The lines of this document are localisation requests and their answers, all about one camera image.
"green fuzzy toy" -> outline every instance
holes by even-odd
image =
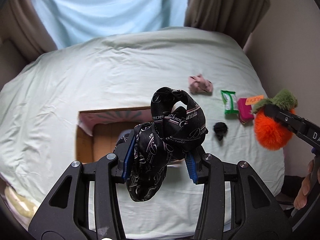
[[[290,111],[298,106],[295,96],[287,89],[282,89],[274,98],[264,98],[253,106],[252,113],[256,114],[267,104],[273,104],[280,109]]]

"black gripper frame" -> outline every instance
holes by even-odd
[[[192,153],[204,184],[194,240],[285,240],[292,232],[278,202],[245,161],[222,162],[200,146]],[[231,188],[231,229],[223,232],[225,182]]]
[[[116,183],[125,183],[123,163],[132,147],[133,132],[114,155],[95,163],[73,162],[59,178],[34,215],[29,233],[36,240],[125,240]],[[247,162],[223,163],[200,146],[192,151],[198,184],[204,192],[195,240],[285,240],[291,226],[279,204]],[[96,232],[89,230],[89,182],[95,181]],[[231,230],[223,232],[225,181],[231,184]]]
[[[264,114],[276,120],[293,132],[297,137],[313,147],[313,171],[311,172],[311,191],[307,204],[300,210],[294,210],[289,218],[292,226],[290,240],[320,239],[320,184],[317,183],[317,171],[320,167],[320,127],[274,105],[266,105]]]

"fuzzy toy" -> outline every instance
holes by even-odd
[[[228,127],[224,122],[217,122],[213,127],[214,133],[219,141],[223,139],[223,136],[227,133]]]
[[[274,98],[262,99],[253,107],[252,113],[257,114],[254,121],[257,141],[264,148],[275,151],[283,148],[292,138],[293,133],[272,118],[265,116],[264,106],[267,104],[276,105],[280,109],[295,114],[294,108],[297,107],[298,101],[289,90],[283,89]]]
[[[287,89],[282,89],[274,98],[264,98],[256,103],[252,109],[252,113],[256,114],[261,108],[267,104],[278,106],[282,110],[290,111],[298,106],[298,101],[294,95]]]

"human hand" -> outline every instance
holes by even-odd
[[[301,209],[307,204],[307,197],[311,190],[310,174],[313,169],[313,160],[308,164],[308,175],[304,178],[301,183],[301,188],[298,192],[296,199],[293,202],[293,205],[296,209]],[[318,170],[318,182],[320,183],[320,168]]]

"metal screw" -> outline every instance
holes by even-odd
[[[80,165],[80,161],[74,161],[71,163],[72,167],[78,167]]]
[[[213,156],[211,153],[206,153],[203,155],[203,158],[208,161],[208,160],[212,160]]]
[[[109,154],[107,155],[107,159],[108,159],[108,160],[113,160],[115,157],[116,157],[116,155],[115,155],[114,153],[109,153]]]
[[[247,162],[245,162],[245,161],[240,161],[239,165],[242,168],[247,168],[249,166],[249,164]]]

